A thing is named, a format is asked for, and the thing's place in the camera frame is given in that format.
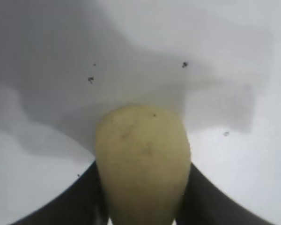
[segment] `black speck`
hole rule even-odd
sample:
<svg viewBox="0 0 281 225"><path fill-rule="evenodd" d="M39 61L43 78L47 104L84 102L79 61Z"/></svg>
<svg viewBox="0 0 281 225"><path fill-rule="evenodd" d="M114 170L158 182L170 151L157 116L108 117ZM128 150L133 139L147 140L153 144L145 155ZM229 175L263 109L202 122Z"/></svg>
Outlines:
<svg viewBox="0 0 281 225"><path fill-rule="evenodd" d="M93 77L93 76L89 77L89 78L88 78L88 81L89 81L90 83L93 83L94 77Z"/></svg>
<svg viewBox="0 0 281 225"><path fill-rule="evenodd" d="M185 68L185 67L187 67L187 66L188 66L188 62L183 62L182 68Z"/></svg>

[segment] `potato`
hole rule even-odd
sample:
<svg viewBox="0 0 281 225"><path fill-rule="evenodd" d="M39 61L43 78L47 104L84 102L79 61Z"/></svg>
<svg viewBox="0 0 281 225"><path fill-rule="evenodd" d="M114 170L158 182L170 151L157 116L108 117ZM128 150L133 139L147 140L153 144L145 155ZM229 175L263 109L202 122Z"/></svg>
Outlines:
<svg viewBox="0 0 281 225"><path fill-rule="evenodd" d="M96 162L113 224L172 224L191 165L177 116L144 105L108 113L96 128Z"/></svg>

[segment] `yellow potato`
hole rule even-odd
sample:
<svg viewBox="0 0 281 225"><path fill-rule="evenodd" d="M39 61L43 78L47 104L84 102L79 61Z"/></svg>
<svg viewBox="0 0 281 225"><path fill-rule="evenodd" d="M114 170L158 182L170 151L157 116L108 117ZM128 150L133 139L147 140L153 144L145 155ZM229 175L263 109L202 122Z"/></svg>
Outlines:
<svg viewBox="0 0 281 225"><path fill-rule="evenodd" d="M113 224L172 224L191 165L178 117L144 105L110 112L96 128L96 162Z"/></svg>

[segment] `dark curved edge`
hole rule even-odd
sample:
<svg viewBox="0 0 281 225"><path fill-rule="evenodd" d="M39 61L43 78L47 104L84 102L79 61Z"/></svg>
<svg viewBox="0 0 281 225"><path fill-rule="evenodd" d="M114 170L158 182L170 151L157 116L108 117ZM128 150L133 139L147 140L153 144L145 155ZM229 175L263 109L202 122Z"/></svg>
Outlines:
<svg viewBox="0 0 281 225"><path fill-rule="evenodd" d="M92 225L107 222L104 195L94 162L68 190L12 225Z"/></svg>
<svg viewBox="0 0 281 225"><path fill-rule="evenodd" d="M55 200L12 225L106 225L96 163ZM236 204L192 165L178 225L271 225Z"/></svg>
<svg viewBox="0 0 281 225"><path fill-rule="evenodd" d="M241 207L191 167L178 225L271 225Z"/></svg>

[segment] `white background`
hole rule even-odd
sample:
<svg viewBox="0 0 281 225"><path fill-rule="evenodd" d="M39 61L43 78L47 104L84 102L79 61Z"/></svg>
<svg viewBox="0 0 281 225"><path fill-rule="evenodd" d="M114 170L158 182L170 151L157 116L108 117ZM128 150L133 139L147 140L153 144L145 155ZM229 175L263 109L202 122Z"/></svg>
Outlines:
<svg viewBox="0 0 281 225"><path fill-rule="evenodd" d="M281 0L0 0L0 225L71 185L131 102L179 113L196 166L281 225Z"/></svg>

